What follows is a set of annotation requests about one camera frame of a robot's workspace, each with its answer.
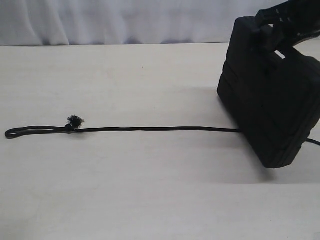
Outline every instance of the white curtain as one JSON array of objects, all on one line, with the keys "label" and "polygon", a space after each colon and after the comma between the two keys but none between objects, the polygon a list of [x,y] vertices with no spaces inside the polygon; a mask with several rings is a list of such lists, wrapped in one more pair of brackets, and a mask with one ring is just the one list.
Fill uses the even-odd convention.
[{"label": "white curtain", "polygon": [[0,0],[0,45],[228,42],[235,19],[285,0]]}]

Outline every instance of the black rope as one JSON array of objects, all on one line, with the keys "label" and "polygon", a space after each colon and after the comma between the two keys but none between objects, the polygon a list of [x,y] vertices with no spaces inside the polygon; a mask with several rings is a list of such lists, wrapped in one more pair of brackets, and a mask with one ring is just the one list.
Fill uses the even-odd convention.
[{"label": "black rope", "polygon": [[[7,139],[15,139],[26,135],[62,134],[62,133],[96,133],[96,132],[170,132],[170,131],[206,131],[221,133],[241,133],[239,129],[206,127],[206,126],[168,126],[168,127],[99,127],[79,129],[84,120],[78,116],[68,118],[68,124],[58,126],[27,126],[13,128],[5,132]],[[307,139],[306,142],[320,146],[320,141]]]}]

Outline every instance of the table surface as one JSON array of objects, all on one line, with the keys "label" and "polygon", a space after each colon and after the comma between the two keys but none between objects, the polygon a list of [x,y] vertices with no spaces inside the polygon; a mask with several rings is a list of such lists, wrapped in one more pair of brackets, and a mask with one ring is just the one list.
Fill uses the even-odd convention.
[{"label": "table surface", "polygon": [[[70,115],[85,128],[234,128],[217,96],[227,48],[0,47],[0,130]],[[317,41],[298,49],[320,59]],[[268,170],[236,133],[3,135],[0,239],[320,239],[319,153],[305,143]]]}]

